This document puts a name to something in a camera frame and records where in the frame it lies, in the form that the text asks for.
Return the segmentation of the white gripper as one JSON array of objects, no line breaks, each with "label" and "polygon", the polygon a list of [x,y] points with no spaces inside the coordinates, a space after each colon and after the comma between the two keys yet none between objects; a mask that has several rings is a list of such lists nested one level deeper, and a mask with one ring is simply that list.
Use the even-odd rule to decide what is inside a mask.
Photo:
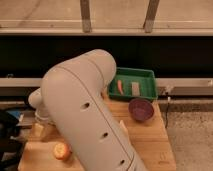
[{"label": "white gripper", "polygon": [[[52,118],[50,117],[49,112],[45,108],[38,108],[35,111],[35,119],[41,124],[53,125]],[[39,123],[35,123],[33,126],[33,133],[36,137],[41,137],[44,131],[44,126]]]}]

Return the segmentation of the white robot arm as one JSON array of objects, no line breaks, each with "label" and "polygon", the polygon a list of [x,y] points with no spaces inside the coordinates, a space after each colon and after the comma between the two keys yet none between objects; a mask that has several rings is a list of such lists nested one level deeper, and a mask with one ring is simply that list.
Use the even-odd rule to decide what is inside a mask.
[{"label": "white robot arm", "polygon": [[52,67],[28,101],[53,121],[85,171],[148,171],[101,97],[115,73],[113,56],[95,49]]}]

